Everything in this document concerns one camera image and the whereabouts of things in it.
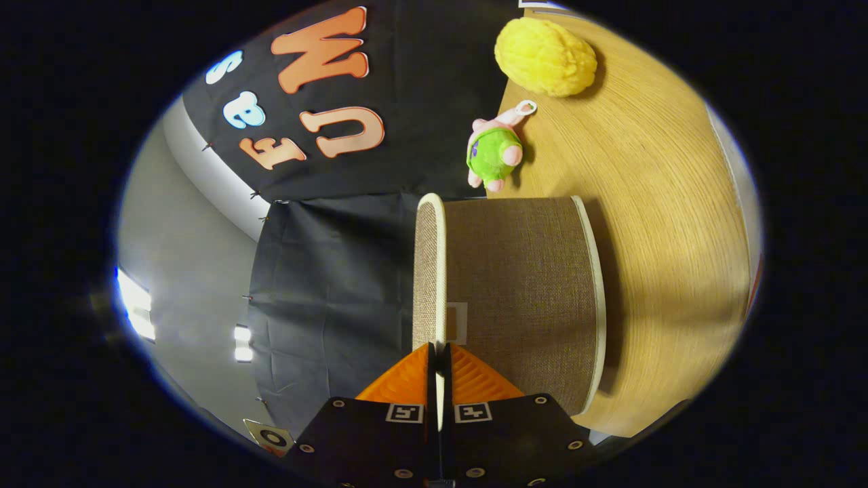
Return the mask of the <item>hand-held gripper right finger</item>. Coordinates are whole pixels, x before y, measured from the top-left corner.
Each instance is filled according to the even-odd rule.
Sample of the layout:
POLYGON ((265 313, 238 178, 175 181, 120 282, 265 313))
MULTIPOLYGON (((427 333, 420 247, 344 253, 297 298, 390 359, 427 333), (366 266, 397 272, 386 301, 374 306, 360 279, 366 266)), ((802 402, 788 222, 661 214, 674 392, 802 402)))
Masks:
POLYGON ((547 393, 458 400, 458 364, 444 346, 442 482, 447 487, 570 487, 601 461, 588 429, 547 393))

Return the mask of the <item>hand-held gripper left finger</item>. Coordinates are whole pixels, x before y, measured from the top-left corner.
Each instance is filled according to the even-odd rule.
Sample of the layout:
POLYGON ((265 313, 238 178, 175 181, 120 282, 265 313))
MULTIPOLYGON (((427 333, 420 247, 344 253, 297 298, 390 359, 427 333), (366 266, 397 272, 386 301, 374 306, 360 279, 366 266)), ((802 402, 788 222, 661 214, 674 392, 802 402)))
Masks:
POLYGON ((332 396, 281 465, 306 487, 431 487, 438 479, 436 381, 432 343, 393 367, 412 369, 413 401, 332 396))

